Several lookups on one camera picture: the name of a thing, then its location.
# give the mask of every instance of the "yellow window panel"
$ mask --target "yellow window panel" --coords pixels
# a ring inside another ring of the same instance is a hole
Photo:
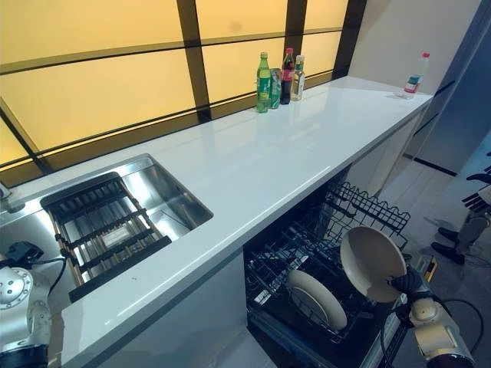
[[[308,0],[304,29],[342,27],[348,0]]]
[[[7,74],[0,84],[40,150],[194,107],[184,50]]]
[[[302,41],[306,75],[334,68],[341,32],[306,34]]]
[[[210,102],[256,89],[261,51],[268,52],[269,67],[281,67],[284,38],[203,47]]]
[[[182,41],[176,2],[0,0],[0,62]]]
[[[28,153],[25,152],[25,149],[15,139],[14,134],[0,117],[0,163],[8,163],[27,155]]]
[[[286,0],[196,0],[202,39],[285,31]]]

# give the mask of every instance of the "green can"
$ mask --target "green can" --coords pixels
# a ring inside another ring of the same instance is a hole
[[[271,71],[271,83],[269,84],[269,108],[277,109],[279,99],[282,96],[282,70],[275,67]]]

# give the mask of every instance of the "kitchen counter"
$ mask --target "kitchen counter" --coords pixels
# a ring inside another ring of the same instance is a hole
[[[63,364],[81,366],[106,350],[431,99],[403,100],[393,95],[397,90],[343,77],[266,114],[248,109],[15,188],[22,198],[149,153],[214,214],[63,310]]]

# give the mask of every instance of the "dishwasher rack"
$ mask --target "dishwasher rack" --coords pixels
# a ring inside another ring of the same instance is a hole
[[[369,196],[349,182],[334,182],[328,186],[323,203],[305,216],[303,225],[335,244],[350,228],[368,226],[383,232],[402,251],[407,239],[401,232],[409,219],[409,212]]]
[[[117,172],[45,197],[55,238],[77,287],[72,302],[171,241],[150,221]]]
[[[346,231],[355,226],[381,230],[402,250],[407,239],[401,231],[410,215],[386,202],[370,197],[349,182],[328,186],[325,200],[292,221],[278,236],[260,249],[245,254],[248,305],[267,310],[278,300],[286,301],[297,318],[319,329],[335,344],[343,341],[361,318],[372,318],[376,302],[357,292],[341,265],[339,247]],[[288,273],[298,269],[320,281],[339,300],[347,315],[347,326],[339,331],[327,324],[315,325],[321,316],[292,300],[285,284]]]

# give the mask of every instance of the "dishwasher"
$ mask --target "dishwasher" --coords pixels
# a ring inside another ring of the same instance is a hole
[[[380,364],[366,360],[394,303],[369,300],[351,285],[339,247],[346,231],[363,225],[382,231],[402,251],[407,239],[401,232],[410,214],[344,178],[345,172],[338,174],[244,246],[249,330],[278,367],[386,365],[383,359]],[[318,310],[295,300],[287,283],[292,270],[310,274],[336,297],[347,317],[343,329],[332,330],[315,315]],[[397,328],[389,356],[395,355],[405,332]],[[278,351],[283,355],[279,360],[297,363],[278,362]]]

